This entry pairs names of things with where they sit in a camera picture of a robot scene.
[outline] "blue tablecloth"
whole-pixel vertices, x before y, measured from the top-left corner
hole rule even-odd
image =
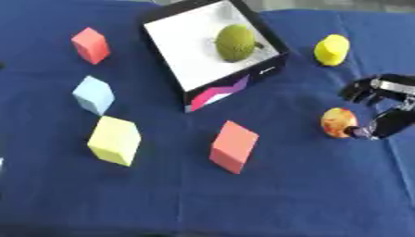
[[[415,130],[380,141],[335,140],[320,116],[352,109],[362,123],[391,104],[336,96],[373,73],[415,73],[415,16],[288,10],[261,16],[292,53],[279,75],[192,114],[138,34],[152,4],[99,1],[0,3],[0,135],[5,147],[0,230],[12,236],[414,236]],[[112,55],[97,66],[70,38],[105,34]],[[329,33],[351,41],[347,62],[322,68],[313,45]],[[98,117],[71,91],[107,81],[109,116],[136,122],[143,141],[124,168],[86,146]],[[208,160],[231,119],[260,135],[241,175]]]

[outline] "foam block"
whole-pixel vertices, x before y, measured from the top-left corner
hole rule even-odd
[[[109,85],[91,76],[87,76],[72,92],[84,109],[103,116],[114,102],[114,94]]]
[[[210,160],[234,174],[240,174],[258,137],[256,133],[227,121],[212,145]]]
[[[102,160],[129,167],[140,142],[140,133],[133,122],[103,116],[88,147]]]
[[[106,38],[91,28],[86,28],[75,35],[72,42],[80,56],[92,64],[98,64],[109,56]]]

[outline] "pink cube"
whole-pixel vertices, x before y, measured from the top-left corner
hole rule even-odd
[[[256,133],[227,121],[212,145],[210,160],[234,174],[240,174],[258,137]]]
[[[72,42],[80,56],[94,65],[109,55],[106,38],[91,28],[86,28],[75,35]]]

